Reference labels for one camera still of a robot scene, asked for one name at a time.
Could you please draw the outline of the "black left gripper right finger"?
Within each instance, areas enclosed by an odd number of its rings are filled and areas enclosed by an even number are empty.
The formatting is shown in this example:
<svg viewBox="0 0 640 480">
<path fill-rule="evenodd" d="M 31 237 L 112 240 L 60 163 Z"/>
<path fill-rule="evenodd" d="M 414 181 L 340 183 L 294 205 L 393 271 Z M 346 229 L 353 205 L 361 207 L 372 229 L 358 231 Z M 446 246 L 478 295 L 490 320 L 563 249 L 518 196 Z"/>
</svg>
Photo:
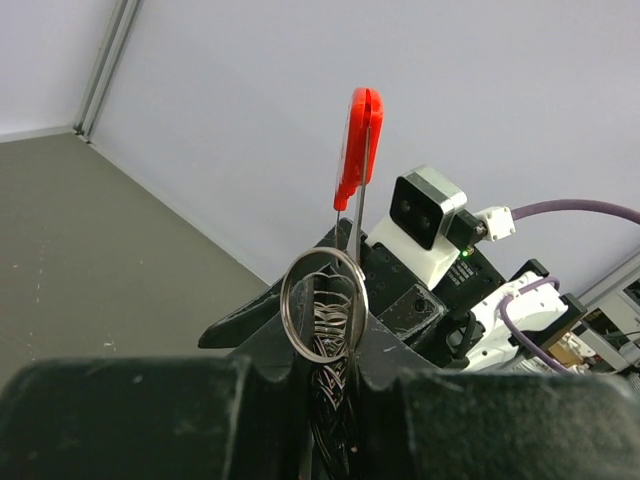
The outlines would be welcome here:
<svg viewBox="0 0 640 480">
<path fill-rule="evenodd" d="M 403 369 L 358 411 L 361 479 L 639 476 L 639 398 L 617 376 Z"/>
</svg>

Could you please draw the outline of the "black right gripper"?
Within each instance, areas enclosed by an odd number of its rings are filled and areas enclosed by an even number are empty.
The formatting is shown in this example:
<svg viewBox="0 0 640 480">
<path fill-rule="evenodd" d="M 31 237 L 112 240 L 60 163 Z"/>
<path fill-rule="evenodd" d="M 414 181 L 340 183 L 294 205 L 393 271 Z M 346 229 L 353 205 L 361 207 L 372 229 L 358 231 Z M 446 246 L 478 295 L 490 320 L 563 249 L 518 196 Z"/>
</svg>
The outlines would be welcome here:
<svg viewBox="0 0 640 480">
<path fill-rule="evenodd" d="M 484 333 L 475 323 L 470 339 L 464 339 L 470 310 L 503 285 L 503 276 L 480 251 L 456 259 L 432 289 L 380 243 L 363 246 L 361 260 L 369 318 L 357 353 L 369 383 L 391 383 L 401 369 L 469 365 L 467 355 Z M 280 369 L 279 362 L 292 353 L 279 312 L 234 348 L 236 356 L 264 368 Z"/>
</svg>

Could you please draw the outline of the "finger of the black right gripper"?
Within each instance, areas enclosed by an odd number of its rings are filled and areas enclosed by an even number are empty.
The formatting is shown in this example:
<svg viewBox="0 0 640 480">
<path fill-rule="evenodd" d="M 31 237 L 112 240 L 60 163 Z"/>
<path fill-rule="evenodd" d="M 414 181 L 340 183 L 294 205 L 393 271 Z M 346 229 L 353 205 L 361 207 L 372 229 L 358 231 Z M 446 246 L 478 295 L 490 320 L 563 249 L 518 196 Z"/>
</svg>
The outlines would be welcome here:
<svg viewBox="0 0 640 480">
<path fill-rule="evenodd" d="M 281 282 L 209 326 L 200 336 L 200 349 L 235 348 L 273 318 L 280 309 Z"/>
</svg>

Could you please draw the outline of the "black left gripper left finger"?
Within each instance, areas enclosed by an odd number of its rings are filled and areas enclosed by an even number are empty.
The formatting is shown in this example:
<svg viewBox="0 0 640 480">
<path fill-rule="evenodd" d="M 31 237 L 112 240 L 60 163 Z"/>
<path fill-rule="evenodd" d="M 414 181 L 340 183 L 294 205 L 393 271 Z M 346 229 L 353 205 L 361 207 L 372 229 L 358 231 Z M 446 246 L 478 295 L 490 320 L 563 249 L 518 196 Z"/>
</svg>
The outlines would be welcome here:
<svg viewBox="0 0 640 480">
<path fill-rule="evenodd" d="M 1 394 L 5 479 L 295 479 L 304 393 L 246 358 L 48 360 Z"/>
</svg>

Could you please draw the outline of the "red-handled metal key holder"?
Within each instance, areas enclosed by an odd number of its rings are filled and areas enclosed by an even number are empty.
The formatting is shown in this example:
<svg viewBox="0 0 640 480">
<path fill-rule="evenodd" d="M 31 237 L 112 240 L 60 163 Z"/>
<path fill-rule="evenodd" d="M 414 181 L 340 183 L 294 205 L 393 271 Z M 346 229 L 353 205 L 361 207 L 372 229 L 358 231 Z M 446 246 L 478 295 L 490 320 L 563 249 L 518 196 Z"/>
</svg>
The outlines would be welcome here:
<svg viewBox="0 0 640 480">
<path fill-rule="evenodd" d="M 369 315 L 361 268 L 362 220 L 384 119 L 381 94 L 356 88 L 345 122 L 333 208 L 355 206 L 346 242 L 301 254 L 283 278 L 280 312 L 296 353 L 309 361 L 309 423 L 326 474 L 354 479 L 358 460 L 357 395 L 354 361 Z"/>
</svg>

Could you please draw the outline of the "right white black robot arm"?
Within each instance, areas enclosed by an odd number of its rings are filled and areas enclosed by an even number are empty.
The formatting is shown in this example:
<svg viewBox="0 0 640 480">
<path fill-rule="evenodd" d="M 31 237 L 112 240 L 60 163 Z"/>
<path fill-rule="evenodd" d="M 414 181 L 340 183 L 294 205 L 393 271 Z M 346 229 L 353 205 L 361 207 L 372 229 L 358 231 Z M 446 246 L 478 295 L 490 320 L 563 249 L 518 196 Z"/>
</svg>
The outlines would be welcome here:
<svg viewBox="0 0 640 480">
<path fill-rule="evenodd" d="M 361 261 L 369 300 L 369 318 L 364 338 L 358 345 L 359 371 L 370 385 L 382 389 L 390 385 L 400 370 L 446 370 L 477 372 L 507 369 L 516 360 L 534 354 L 519 339 L 526 336 L 540 350 L 548 349 L 566 334 L 586 310 L 574 296 L 560 295 L 557 280 L 549 280 L 537 260 L 528 261 L 516 276 L 505 282 L 488 260 L 476 250 L 459 257 L 447 271 L 435 291 L 412 273 L 406 262 L 391 253 L 381 242 L 366 244 L 361 234 Z M 297 280 L 288 291 L 288 324 L 309 347 L 312 304 L 310 280 L 302 273 L 318 273 L 313 308 L 318 316 L 327 312 L 349 313 L 353 287 L 350 278 L 329 278 L 332 272 L 327 255 L 305 257 L 292 277 Z M 263 294 L 207 328 L 198 340 L 201 349 L 225 349 L 249 346 L 271 319 L 280 318 L 280 293 L 283 278 Z M 325 286 L 342 288 L 343 297 L 330 298 L 321 293 Z M 503 319 L 504 313 L 520 337 Z M 469 320 L 474 330 L 463 341 Z"/>
</svg>

